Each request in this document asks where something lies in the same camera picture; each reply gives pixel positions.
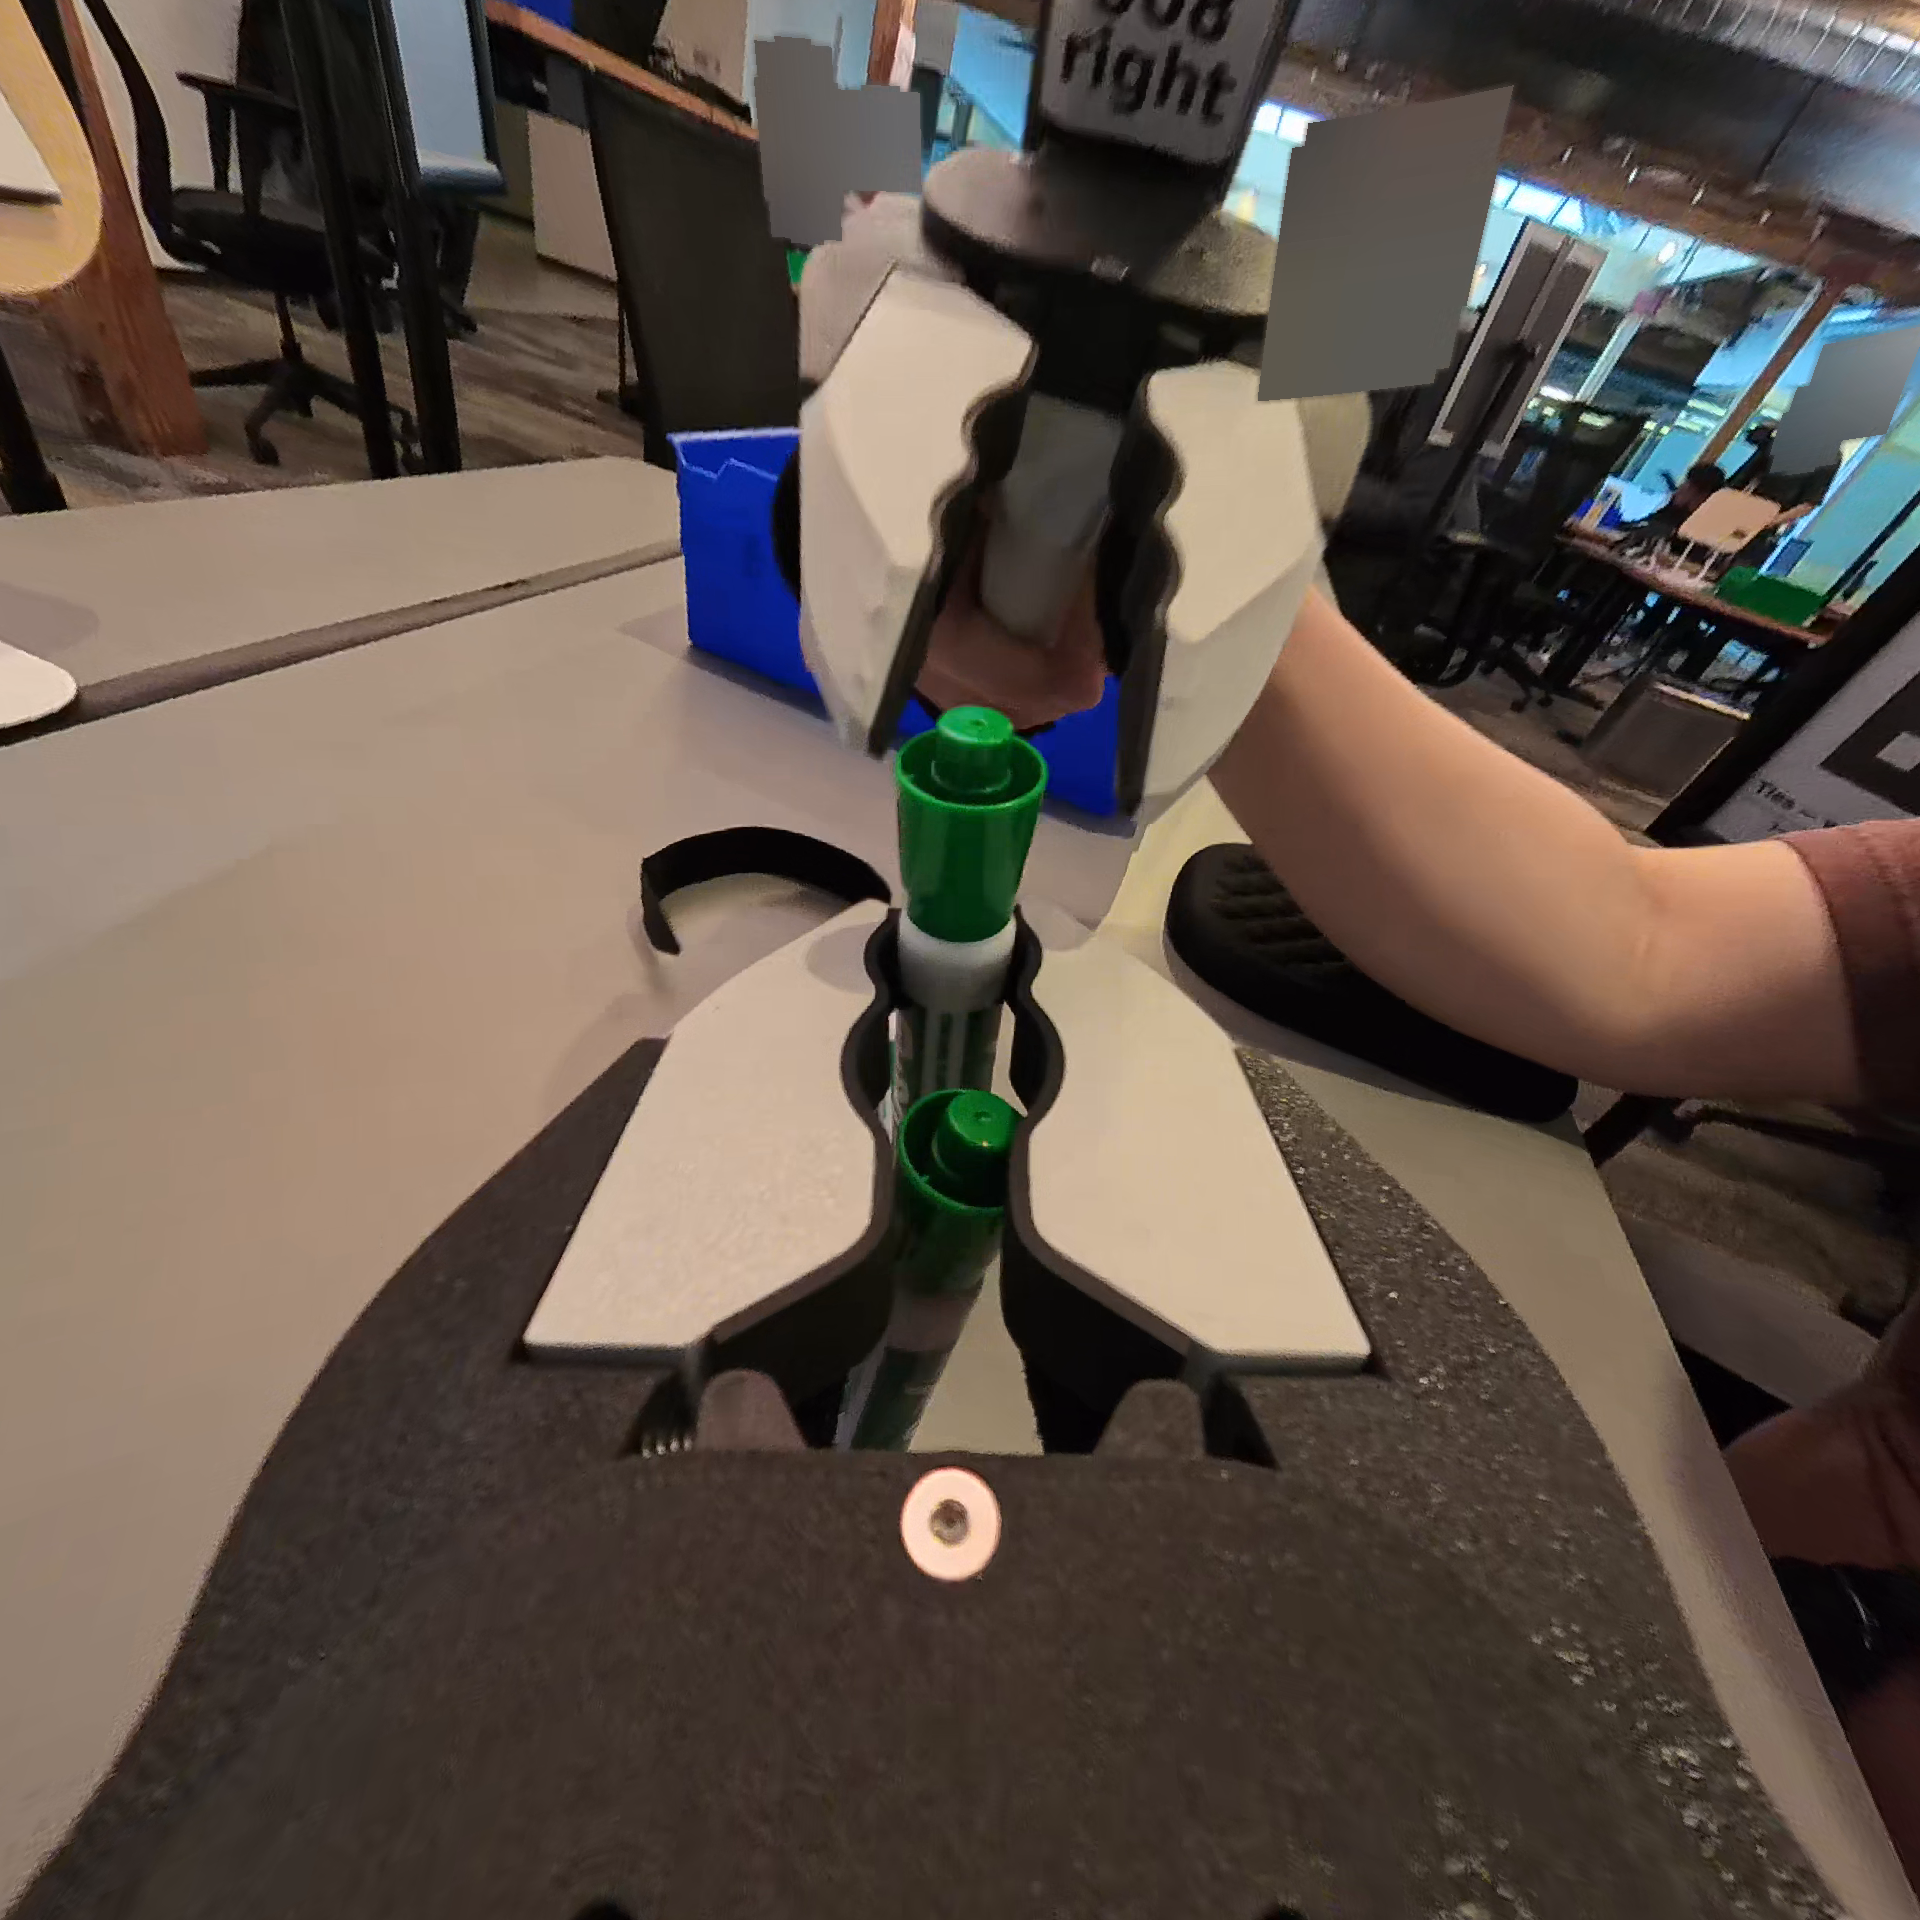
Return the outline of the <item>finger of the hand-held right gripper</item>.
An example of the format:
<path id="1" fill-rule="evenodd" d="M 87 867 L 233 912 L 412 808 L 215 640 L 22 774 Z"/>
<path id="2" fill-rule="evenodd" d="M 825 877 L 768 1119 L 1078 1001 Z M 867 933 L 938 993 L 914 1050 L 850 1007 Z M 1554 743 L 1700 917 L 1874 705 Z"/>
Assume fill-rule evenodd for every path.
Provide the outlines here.
<path id="1" fill-rule="evenodd" d="M 1152 371 L 1104 529 L 1104 655 L 1118 683 L 1114 813 L 1152 821 L 1230 743 L 1320 571 L 1374 433 L 1365 392 L 1259 399 L 1259 371 Z"/>
<path id="2" fill-rule="evenodd" d="M 1032 371 L 1028 333 L 975 289 L 889 270 L 802 401 L 802 655 L 860 753 L 895 743 Z"/>

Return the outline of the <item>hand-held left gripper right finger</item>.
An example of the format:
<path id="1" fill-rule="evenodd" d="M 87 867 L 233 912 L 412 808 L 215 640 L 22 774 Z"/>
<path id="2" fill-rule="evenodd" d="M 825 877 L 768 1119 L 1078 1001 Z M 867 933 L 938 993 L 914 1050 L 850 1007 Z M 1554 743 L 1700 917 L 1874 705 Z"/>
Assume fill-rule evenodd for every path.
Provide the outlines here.
<path id="1" fill-rule="evenodd" d="M 1004 989 L 1002 1314 L 1039 1378 L 1350 1378 L 1374 1342 L 1227 1031 L 1032 906 Z"/>

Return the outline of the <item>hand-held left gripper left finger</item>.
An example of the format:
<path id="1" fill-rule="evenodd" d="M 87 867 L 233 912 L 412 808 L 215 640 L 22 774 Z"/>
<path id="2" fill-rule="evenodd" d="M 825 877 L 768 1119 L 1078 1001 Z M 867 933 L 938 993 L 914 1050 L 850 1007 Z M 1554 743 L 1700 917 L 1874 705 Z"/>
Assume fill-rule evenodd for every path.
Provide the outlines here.
<path id="1" fill-rule="evenodd" d="M 881 903 L 845 906 L 676 1022 L 523 1325 L 528 1357 L 687 1362 L 856 1248 L 875 1125 L 841 1054 L 881 928 Z"/>

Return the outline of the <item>blue plastic bin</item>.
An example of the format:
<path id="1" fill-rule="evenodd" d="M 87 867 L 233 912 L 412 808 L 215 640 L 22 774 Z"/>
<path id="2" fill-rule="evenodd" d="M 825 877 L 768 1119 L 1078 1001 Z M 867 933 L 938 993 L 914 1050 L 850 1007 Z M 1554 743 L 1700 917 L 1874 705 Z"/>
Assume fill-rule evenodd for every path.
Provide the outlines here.
<path id="1" fill-rule="evenodd" d="M 799 595 L 774 556 L 774 498 L 799 453 L 792 426 L 671 433 L 686 616 L 693 654 L 821 711 L 821 689 L 802 655 Z M 1104 701 L 1035 731 L 1047 796 L 1118 817 L 1118 679 Z"/>

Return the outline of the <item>green dry-erase marker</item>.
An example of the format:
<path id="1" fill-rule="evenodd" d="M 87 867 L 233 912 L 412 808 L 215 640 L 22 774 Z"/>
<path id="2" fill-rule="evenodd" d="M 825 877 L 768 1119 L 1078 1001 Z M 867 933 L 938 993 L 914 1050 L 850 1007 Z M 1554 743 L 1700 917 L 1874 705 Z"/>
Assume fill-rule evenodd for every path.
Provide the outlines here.
<path id="1" fill-rule="evenodd" d="M 895 753 L 903 912 L 892 1100 L 988 1091 L 1044 753 L 997 708 L 952 708 Z"/>
<path id="2" fill-rule="evenodd" d="M 997 1091 L 945 1088 L 895 1125 L 895 1215 L 889 1233 L 892 1314 L 850 1378 L 833 1441 L 903 1449 L 945 1374 L 1002 1252 L 1021 1109 Z"/>

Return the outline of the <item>person's right forearm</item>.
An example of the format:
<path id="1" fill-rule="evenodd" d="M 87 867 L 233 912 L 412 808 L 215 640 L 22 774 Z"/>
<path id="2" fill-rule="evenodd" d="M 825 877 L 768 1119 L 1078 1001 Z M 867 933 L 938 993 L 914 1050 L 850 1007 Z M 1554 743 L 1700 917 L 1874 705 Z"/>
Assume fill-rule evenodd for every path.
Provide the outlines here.
<path id="1" fill-rule="evenodd" d="M 1635 843 L 1318 585 L 1211 787 L 1365 979 L 1470 1040 L 1629 1093 L 1865 1100 L 1839 928 L 1788 839 Z"/>

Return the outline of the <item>person's right hand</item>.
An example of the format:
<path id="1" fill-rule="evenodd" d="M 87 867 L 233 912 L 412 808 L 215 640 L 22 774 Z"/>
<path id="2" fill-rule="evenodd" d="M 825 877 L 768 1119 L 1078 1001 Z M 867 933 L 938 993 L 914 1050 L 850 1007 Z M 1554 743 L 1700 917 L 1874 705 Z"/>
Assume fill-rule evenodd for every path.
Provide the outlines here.
<path id="1" fill-rule="evenodd" d="M 1062 717 L 1092 711 L 1104 689 L 1108 654 L 1092 592 L 1068 601 L 1044 640 L 1002 631 L 984 607 L 953 595 L 931 625 L 914 683 L 931 711 L 992 708 L 1018 731 L 1044 731 Z"/>

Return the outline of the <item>black high-back office chair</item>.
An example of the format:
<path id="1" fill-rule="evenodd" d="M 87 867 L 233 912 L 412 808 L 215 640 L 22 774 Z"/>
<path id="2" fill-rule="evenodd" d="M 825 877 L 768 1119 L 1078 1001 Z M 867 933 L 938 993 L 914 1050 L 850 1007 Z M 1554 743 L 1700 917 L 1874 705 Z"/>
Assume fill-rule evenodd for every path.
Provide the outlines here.
<path id="1" fill-rule="evenodd" d="M 596 71 L 583 96 L 647 460 L 676 468 L 676 433 L 792 426 L 799 296 L 755 137 Z"/>

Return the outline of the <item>monitor on rolling stand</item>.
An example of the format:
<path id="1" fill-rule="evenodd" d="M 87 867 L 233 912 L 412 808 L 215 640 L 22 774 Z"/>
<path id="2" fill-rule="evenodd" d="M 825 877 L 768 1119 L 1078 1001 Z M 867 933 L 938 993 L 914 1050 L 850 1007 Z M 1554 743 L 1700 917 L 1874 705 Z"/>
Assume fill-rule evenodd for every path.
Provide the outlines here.
<path id="1" fill-rule="evenodd" d="M 280 2 L 371 476 L 458 472 L 435 203 L 504 186 L 481 2 Z"/>

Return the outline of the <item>instruction sign with tag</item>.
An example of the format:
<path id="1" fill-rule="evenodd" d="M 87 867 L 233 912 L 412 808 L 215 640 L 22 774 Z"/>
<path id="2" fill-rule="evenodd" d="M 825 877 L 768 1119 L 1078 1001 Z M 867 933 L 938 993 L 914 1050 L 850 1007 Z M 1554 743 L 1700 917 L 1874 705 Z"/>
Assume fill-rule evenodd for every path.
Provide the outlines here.
<path id="1" fill-rule="evenodd" d="M 1917 614 L 1820 650 L 1645 825 L 1661 848 L 1917 817 Z"/>

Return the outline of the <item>curved wooden panel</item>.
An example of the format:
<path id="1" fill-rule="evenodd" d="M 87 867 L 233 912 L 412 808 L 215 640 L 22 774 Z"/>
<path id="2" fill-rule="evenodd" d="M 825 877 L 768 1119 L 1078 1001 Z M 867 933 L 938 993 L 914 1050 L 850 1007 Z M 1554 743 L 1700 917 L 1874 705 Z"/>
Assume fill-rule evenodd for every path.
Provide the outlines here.
<path id="1" fill-rule="evenodd" d="M 103 242 L 87 127 L 22 2 L 5 2 L 5 302 L 73 281 Z"/>

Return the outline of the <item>wooden support post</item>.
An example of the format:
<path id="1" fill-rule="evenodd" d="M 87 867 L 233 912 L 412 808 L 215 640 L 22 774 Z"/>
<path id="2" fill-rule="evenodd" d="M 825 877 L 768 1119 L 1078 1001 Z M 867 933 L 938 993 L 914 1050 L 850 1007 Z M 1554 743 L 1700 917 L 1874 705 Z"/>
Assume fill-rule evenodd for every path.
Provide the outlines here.
<path id="1" fill-rule="evenodd" d="M 103 399 L 96 414 L 108 444 L 142 459 L 201 459 L 209 448 L 203 409 L 162 296 L 108 101 L 90 58 L 82 2 L 55 6 L 78 84 L 82 131 L 103 182 L 103 242 L 73 292 L 63 296 L 73 320 L 90 328 L 87 392 Z"/>

